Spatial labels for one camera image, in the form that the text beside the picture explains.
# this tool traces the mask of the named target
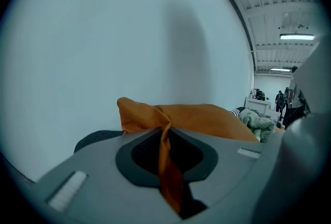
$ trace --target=ceiling light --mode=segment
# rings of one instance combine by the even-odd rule
[[[313,40],[315,35],[306,34],[281,34],[281,40]]]
[[[273,71],[286,71],[286,72],[289,72],[291,71],[290,69],[271,69]]]

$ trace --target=standing person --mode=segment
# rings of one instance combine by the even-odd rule
[[[279,91],[276,96],[276,112],[282,112],[284,109],[284,94]]]
[[[298,67],[294,66],[292,68],[292,73],[297,70]],[[290,87],[289,87],[289,101],[288,101],[288,109],[284,117],[283,125],[285,125],[285,129],[293,123],[295,120],[304,116],[306,100],[298,87],[298,85],[294,82],[294,79],[291,79]]]

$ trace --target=orange cloth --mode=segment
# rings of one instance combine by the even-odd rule
[[[212,104],[173,104],[150,106],[122,97],[117,100],[122,130],[132,133],[149,128],[162,128],[158,176],[161,193],[171,207],[180,212],[183,174],[169,157],[170,127],[185,128],[211,136],[258,142],[255,135],[229,111]]]

